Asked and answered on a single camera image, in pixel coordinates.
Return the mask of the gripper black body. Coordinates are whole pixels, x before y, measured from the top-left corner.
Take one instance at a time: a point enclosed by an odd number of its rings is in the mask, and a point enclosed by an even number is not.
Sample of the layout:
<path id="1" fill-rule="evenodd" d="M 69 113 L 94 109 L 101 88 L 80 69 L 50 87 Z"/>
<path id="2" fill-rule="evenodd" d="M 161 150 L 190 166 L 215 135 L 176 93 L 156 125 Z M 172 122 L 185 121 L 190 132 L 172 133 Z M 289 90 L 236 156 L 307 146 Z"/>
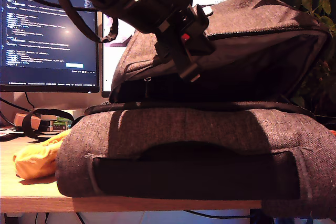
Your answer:
<path id="1" fill-rule="evenodd" d="M 184 47 L 181 36 L 184 33 L 191 36 L 205 34 L 208 26 L 208 15 L 202 7 L 199 4 L 194 7 L 189 5 L 170 14 L 155 33 L 157 55 L 163 62 L 172 59 L 179 76 L 185 81 L 196 81 L 200 77 L 201 67 Z"/>

